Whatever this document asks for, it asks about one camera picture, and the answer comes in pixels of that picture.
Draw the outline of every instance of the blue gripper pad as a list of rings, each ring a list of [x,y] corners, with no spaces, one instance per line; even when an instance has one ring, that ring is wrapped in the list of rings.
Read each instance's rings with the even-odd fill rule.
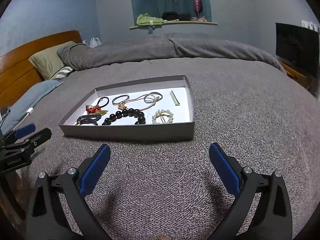
[[[31,123],[20,129],[17,129],[14,133],[14,137],[16,139],[21,139],[27,136],[28,134],[33,133],[35,130],[36,130],[36,126],[33,123]]]
[[[93,192],[98,180],[100,179],[110,160],[110,154],[110,147],[106,144],[82,175],[79,192],[83,198]]]
[[[240,178],[215,144],[210,145],[209,157],[228,193],[237,198],[241,192]]]

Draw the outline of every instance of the tv stand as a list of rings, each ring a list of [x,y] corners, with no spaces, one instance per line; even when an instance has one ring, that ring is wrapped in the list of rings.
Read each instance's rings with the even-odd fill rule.
[[[309,76],[305,76],[295,69],[289,67],[287,64],[283,63],[282,61],[278,60],[279,63],[284,67],[285,71],[287,72],[287,75],[295,80],[297,83],[302,85],[306,90],[308,90],[312,85],[312,78]]]

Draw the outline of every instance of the green clothing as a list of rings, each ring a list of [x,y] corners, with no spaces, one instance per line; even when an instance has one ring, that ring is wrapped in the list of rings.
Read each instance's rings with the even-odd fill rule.
[[[147,13],[145,14],[140,14],[137,18],[137,25],[138,26],[145,26],[145,25],[150,25],[150,21],[153,21],[153,25],[162,25],[164,20],[162,18],[156,18],[156,17],[151,17]]]

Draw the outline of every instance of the metal screw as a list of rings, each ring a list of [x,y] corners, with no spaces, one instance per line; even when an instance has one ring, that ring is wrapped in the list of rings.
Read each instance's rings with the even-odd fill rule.
[[[68,174],[70,174],[70,175],[73,175],[73,174],[75,174],[76,173],[76,169],[75,168],[70,168],[69,170],[68,170]]]
[[[39,178],[40,178],[40,179],[43,179],[44,177],[45,177],[45,173],[44,173],[44,172],[40,172],[40,173],[39,173]]]
[[[281,177],[281,176],[282,176],[280,171],[275,171],[275,175],[276,175],[277,177]]]
[[[252,172],[252,169],[250,167],[244,167],[243,170],[245,173],[248,173],[248,174]]]

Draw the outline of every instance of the window sill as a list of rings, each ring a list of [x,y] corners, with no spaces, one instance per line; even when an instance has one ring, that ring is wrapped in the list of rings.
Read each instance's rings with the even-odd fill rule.
[[[212,25],[218,25],[218,23],[216,22],[195,22],[195,21],[168,21],[168,22],[164,22],[162,25],[166,25],[166,24],[212,24]],[[143,27],[148,27],[149,25],[144,25],[144,26],[132,26],[130,27],[131,29],[136,29],[136,28],[143,28]]]

